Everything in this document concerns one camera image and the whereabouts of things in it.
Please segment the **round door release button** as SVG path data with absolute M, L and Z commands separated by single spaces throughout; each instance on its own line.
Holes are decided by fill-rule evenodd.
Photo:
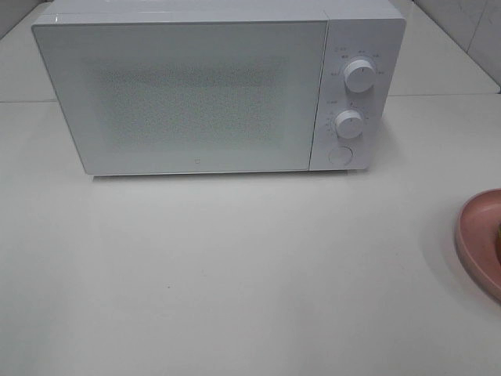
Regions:
M 328 155 L 331 164 L 336 166 L 347 166 L 353 158 L 353 151 L 347 146 L 337 146 Z

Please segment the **lower white timer knob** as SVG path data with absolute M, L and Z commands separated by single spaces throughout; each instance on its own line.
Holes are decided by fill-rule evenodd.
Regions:
M 360 136 L 364 124 L 364 119 L 357 110 L 343 111 L 334 120 L 337 136 L 343 139 L 354 139 Z

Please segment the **burger with sesame-free bun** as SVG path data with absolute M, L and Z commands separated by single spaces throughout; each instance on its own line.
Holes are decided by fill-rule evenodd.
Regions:
M 496 256 L 500 262 L 501 260 L 501 225 L 498 225 L 497 235 L 496 235 Z

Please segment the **white microwave door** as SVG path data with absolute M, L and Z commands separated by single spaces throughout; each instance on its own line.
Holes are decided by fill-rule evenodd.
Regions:
M 89 175 L 304 171 L 326 24 L 38 25 Z

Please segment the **white microwave oven body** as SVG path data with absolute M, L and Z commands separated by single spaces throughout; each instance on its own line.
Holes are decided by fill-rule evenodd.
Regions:
M 388 1 L 55 1 L 31 29 L 34 36 L 38 25 L 313 21 L 324 22 L 327 29 L 309 166 L 304 171 L 267 172 L 367 168 L 406 26 L 404 16 Z M 376 79 L 371 89 L 355 93 L 346 87 L 343 71 L 360 57 L 373 63 Z M 357 110 L 365 122 L 354 139 L 338 137 L 334 126 L 336 116 L 346 110 Z M 353 151 L 349 165 L 330 163 L 329 152 L 337 146 Z

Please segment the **upper white power knob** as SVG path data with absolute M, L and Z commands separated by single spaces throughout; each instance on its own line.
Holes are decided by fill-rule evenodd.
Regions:
M 352 60 L 343 71 L 344 83 L 349 91 L 362 93 L 371 89 L 376 79 L 376 68 L 365 58 Z

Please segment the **pink round plate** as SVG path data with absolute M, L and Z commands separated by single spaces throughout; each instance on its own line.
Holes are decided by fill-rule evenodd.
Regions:
M 471 197 L 456 220 L 458 258 L 472 280 L 491 298 L 500 300 L 500 262 L 496 235 L 500 224 L 500 190 L 486 190 Z

